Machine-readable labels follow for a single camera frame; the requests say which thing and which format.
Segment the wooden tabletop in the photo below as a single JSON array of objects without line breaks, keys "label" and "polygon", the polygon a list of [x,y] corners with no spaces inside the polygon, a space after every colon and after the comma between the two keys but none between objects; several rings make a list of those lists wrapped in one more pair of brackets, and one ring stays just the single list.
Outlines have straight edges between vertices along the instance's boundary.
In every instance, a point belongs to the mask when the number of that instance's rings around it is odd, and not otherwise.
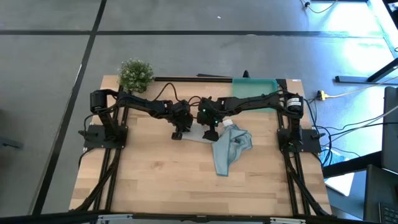
[{"label": "wooden tabletop", "polygon": [[[154,82],[144,94],[154,99],[165,82]],[[232,83],[174,82],[179,99],[191,96],[231,96]],[[117,91],[117,76],[106,75],[102,89]],[[287,80],[288,91],[303,95],[300,80]],[[171,86],[160,100],[174,100]],[[108,98],[109,105],[114,103]],[[174,127],[164,119],[154,119],[137,110],[129,110],[129,132],[122,150],[112,211],[126,213],[206,214],[206,215],[278,215],[291,216],[285,164],[279,152],[275,111],[245,111],[231,117],[241,129],[252,134],[253,148],[244,151],[231,164],[229,177],[216,175],[211,145],[189,140],[171,140]],[[307,108],[301,120],[310,128]],[[98,118],[93,122],[100,124]],[[84,156],[77,176],[70,208],[79,206],[93,190],[100,175],[104,149]],[[317,202],[331,212],[319,161],[301,153],[305,183]],[[295,187],[298,209],[303,213],[300,191]],[[101,208],[104,207],[107,186]]]}]

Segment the towel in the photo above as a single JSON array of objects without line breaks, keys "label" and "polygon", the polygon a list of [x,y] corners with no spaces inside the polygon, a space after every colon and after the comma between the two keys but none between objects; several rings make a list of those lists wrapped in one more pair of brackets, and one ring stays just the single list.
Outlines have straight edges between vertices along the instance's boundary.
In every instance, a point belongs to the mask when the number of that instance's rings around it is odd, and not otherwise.
[{"label": "towel", "polygon": [[217,175],[228,176],[229,166],[239,159],[242,152],[253,147],[251,134],[236,124],[224,127],[224,133],[214,142],[213,159]]}]

